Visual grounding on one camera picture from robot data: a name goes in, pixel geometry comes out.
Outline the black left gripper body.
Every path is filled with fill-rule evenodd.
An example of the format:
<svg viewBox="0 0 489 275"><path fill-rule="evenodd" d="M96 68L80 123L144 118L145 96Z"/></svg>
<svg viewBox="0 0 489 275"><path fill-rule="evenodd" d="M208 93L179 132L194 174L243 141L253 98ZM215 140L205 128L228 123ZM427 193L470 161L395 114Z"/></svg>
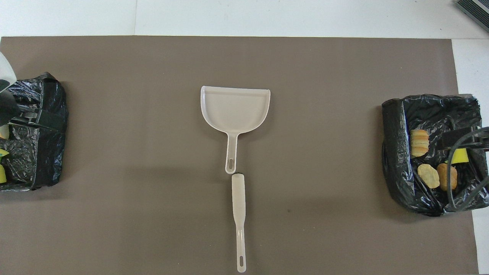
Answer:
<svg viewBox="0 0 489 275"><path fill-rule="evenodd" d="M10 83L7 80L0 80L0 126L20 115L19 106L12 93L7 89L9 86Z"/></svg>

